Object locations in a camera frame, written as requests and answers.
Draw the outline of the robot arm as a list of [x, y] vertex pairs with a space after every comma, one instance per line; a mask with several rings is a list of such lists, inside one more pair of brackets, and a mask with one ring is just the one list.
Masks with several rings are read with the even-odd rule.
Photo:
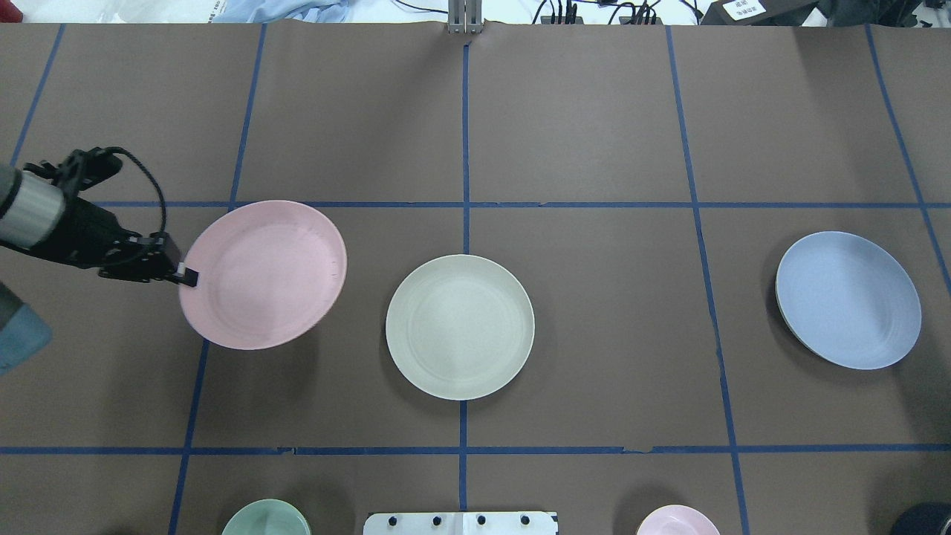
[[164, 229], [164, 204], [160, 217], [156, 233], [134, 233], [111, 211], [78, 196], [72, 179], [57, 184], [26, 169], [2, 166], [1, 241], [15, 253], [97, 270], [106, 279], [167, 281], [194, 288], [199, 272], [187, 267]]

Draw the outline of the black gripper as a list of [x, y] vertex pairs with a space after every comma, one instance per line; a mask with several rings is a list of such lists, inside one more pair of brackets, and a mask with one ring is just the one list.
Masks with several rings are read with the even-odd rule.
[[159, 230], [145, 236], [123, 228], [111, 211], [75, 198], [45, 239], [45, 260], [97, 270], [107, 279], [167, 281], [196, 288], [200, 273], [181, 263], [181, 252], [166, 225], [163, 205]]

